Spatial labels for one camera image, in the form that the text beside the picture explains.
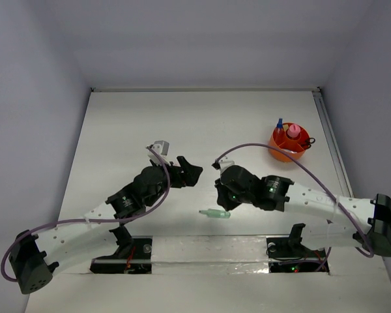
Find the green highlighter pen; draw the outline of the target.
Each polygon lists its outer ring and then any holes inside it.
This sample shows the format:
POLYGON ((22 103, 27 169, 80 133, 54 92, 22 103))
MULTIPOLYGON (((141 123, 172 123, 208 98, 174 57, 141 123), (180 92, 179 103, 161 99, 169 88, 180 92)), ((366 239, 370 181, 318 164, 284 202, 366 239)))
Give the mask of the green highlighter pen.
POLYGON ((222 211, 218 209, 205 209, 199 210, 199 214, 202 214, 208 218, 223 218, 228 219, 231 217, 231 213, 227 211, 222 211))

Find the clear bottle blue cap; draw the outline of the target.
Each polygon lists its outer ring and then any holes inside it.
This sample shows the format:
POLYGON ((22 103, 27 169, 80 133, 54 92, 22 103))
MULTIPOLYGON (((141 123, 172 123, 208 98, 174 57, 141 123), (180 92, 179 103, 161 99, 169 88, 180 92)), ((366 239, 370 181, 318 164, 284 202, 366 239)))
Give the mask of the clear bottle blue cap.
POLYGON ((274 129, 274 140, 278 141, 280 138, 283 138, 285 131, 283 129, 283 119, 279 118, 276 128, 274 129))

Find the black handled scissors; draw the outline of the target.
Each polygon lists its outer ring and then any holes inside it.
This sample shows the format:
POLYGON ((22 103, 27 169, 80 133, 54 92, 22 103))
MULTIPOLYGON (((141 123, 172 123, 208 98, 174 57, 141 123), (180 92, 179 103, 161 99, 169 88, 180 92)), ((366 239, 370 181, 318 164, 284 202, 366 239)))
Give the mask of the black handled scissors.
POLYGON ((310 149, 312 145, 315 143, 315 138, 309 137, 305 139, 300 146, 303 148, 303 150, 310 149))

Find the blue highlighter pen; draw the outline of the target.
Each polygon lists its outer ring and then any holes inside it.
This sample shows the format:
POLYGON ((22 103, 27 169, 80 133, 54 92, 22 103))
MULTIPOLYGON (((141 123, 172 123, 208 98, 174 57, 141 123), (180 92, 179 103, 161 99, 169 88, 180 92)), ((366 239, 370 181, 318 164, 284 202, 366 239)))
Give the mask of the blue highlighter pen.
POLYGON ((284 151, 288 152, 288 153, 293 153, 293 154, 297 154, 298 153, 297 151, 290 150, 290 149, 284 149, 284 151))

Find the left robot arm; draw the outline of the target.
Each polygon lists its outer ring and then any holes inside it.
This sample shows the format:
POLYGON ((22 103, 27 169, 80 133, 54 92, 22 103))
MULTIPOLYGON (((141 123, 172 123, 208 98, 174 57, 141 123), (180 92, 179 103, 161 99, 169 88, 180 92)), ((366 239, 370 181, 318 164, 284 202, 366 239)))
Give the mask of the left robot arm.
POLYGON ((0 272, 20 291, 38 291, 59 273, 83 263, 92 250, 109 242, 113 259, 126 259, 134 239, 126 224, 144 217, 165 201, 170 189, 193 187, 203 171, 183 156, 178 164, 159 160, 144 168, 133 181, 79 218, 58 220, 19 233, 5 252, 0 272))

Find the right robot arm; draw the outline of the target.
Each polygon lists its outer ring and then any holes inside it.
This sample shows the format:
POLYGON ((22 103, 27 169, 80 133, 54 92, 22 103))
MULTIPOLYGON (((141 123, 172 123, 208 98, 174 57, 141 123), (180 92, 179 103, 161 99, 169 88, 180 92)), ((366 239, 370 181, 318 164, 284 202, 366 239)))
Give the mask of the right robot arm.
POLYGON ((268 175, 259 178, 245 168, 215 165, 220 176, 214 182, 217 203, 226 211, 242 204, 263 211, 298 213, 327 221, 323 231, 304 226, 287 239, 290 253, 301 256, 309 249, 354 246, 377 256, 391 258, 391 198, 373 199, 329 196, 289 178, 268 175))

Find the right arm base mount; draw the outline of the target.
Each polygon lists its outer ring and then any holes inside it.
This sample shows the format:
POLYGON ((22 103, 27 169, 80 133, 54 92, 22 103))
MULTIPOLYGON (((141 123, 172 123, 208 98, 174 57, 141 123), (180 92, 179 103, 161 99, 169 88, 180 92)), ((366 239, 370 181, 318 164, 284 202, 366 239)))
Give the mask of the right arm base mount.
POLYGON ((267 237, 270 273, 329 273, 326 250, 310 250, 302 244, 304 223, 295 224, 285 237, 267 237))

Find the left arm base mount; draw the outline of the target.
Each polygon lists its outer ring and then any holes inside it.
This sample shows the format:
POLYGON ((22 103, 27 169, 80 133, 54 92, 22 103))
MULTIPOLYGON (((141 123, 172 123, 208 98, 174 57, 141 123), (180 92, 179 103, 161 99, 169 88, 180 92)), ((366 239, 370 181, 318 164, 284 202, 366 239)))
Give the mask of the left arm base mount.
POLYGON ((144 275, 152 273, 152 237, 133 238, 125 226, 109 231, 116 238, 116 251, 91 261, 94 274, 144 275))

